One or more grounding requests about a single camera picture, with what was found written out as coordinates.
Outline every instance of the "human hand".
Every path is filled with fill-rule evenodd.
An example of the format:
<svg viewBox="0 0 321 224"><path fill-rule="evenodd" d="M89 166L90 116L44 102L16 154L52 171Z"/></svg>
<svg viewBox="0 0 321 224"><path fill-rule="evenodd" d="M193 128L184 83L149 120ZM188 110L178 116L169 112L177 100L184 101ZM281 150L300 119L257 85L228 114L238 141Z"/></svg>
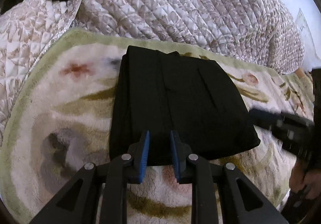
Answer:
<svg viewBox="0 0 321 224"><path fill-rule="evenodd" d="M298 193L305 185L311 185L311 190L306 199L313 200L321 193L321 169L310 170L304 176L304 163L297 160L289 181L289 186L294 193Z"/></svg>

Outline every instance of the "metal screw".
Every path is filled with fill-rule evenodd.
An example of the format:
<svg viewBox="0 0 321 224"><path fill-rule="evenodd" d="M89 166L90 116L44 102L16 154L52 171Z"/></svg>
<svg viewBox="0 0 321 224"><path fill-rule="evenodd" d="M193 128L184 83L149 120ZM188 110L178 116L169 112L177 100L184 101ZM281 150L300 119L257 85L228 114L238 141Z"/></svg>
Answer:
<svg viewBox="0 0 321 224"><path fill-rule="evenodd" d="M228 170L234 170L235 169L235 165L233 163L227 163L225 165L225 167L228 169Z"/></svg>
<svg viewBox="0 0 321 224"><path fill-rule="evenodd" d="M86 170L92 170L94 168L94 164L92 162L88 162L85 164Z"/></svg>
<svg viewBox="0 0 321 224"><path fill-rule="evenodd" d="M277 120L276 121L276 126L279 127L279 128L282 127L283 126L283 120L281 120L281 119Z"/></svg>
<svg viewBox="0 0 321 224"><path fill-rule="evenodd" d="M131 155L129 153L125 153L121 156L121 158L124 160L124 161L128 161L131 159Z"/></svg>
<svg viewBox="0 0 321 224"><path fill-rule="evenodd" d="M198 156L194 153L191 153L190 155L188 155L188 158L191 160L191 161L196 161L198 159Z"/></svg>
<svg viewBox="0 0 321 224"><path fill-rule="evenodd" d="M292 141L292 140L293 140L293 137L294 137L294 132L288 130L288 139Z"/></svg>

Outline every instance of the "black tool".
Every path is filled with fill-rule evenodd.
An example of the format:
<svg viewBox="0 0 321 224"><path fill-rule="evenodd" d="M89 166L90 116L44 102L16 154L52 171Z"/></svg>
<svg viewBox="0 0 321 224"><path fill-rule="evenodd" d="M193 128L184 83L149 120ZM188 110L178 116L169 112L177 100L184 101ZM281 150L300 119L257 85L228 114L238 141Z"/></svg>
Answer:
<svg viewBox="0 0 321 224"><path fill-rule="evenodd" d="M299 159L309 163L313 158L313 121L290 113L271 113L253 108L249 111L249 122L271 131L283 142L282 148Z"/></svg>
<svg viewBox="0 0 321 224"><path fill-rule="evenodd" d="M209 163L192 153L177 132L171 132L177 182L192 183L192 224L218 222L214 183L218 186L224 224L286 224L287 220L232 163Z"/></svg>
<svg viewBox="0 0 321 224"><path fill-rule="evenodd" d="M96 166L86 163L75 176L43 207L30 224L127 223L127 183L140 184L145 176L149 150L149 132L128 152L110 163ZM97 212L100 189L105 183L100 213Z"/></svg>

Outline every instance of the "green rug border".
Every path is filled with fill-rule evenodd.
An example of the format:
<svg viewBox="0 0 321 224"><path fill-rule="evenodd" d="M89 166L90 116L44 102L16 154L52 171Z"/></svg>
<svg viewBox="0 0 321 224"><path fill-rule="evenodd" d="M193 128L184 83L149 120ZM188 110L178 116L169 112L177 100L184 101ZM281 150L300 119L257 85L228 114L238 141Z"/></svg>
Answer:
<svg viewBox="0 0 321 224"><path fill-rule="evenodd" d="M20 224L25 224L27 221L29 222L32 218L32 214L18 199L16 189L12 184L10 154L12 153L12 149L16 142L17 126L19 125L21 116L24 110L26 109L26 105L29 101L28 97L32 93L33 88L39 83L42 76L57 61L61 53L74 46L88 45L93 43L100 43L104 45L116 45L121 48L127 48L128 45L134 45L154 50L162 49L162 51L165 53L173 51L178 51L180 53L193 53L195 52L195 50L198 50L198 53L201 53L202 55L207 56L210 59L216 60L220 63L232 66L234 68L250 69L253 72L265 70L270 75L278 75L277 72L272 68L262 67L253 63L246 63L246 67L244 67L243 61L224 57L194 45L151 40L142 41L129 38L97 35L78 28L69 29L58 41L56 41L51 46L51 48L47 51L46 54L44 54L44 56L35 66L33 72L30 74L28 80L26 81L17 98L17 101L11 112L11 117L8 120L8 123L5 128L3 145L0 149L0 161L2 162L0 163L0 192L4 191L4 187L6 187L6 192L2 192L1 194L2 199L5 205L8 207L9 212ZM22 219L22 216L29 217L29 220Z"/></svg>

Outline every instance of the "fluffy rug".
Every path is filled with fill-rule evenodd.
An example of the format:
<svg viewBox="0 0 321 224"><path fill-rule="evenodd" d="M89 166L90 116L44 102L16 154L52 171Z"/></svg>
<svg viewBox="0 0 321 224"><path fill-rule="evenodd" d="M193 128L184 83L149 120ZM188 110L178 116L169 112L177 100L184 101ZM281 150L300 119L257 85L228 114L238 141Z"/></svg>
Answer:
<svg viewBox="0 0 321 224"><path fill-rule="evenodd" d="M312 103L296 75L280 76L273 69L192 45L70 30L31 72L5 129L1 194L19 223L28 223L84 163L109 161L115 88L128 45L216 60L248 108L312 118ZM288 192L295 157L281 151L270 133L257 132L257 148L216 163L233 162L277 206ZM178 185L171 166L148 167L143 184L128 187L127 199L128 223L190 223L191 186Z"/></svg>

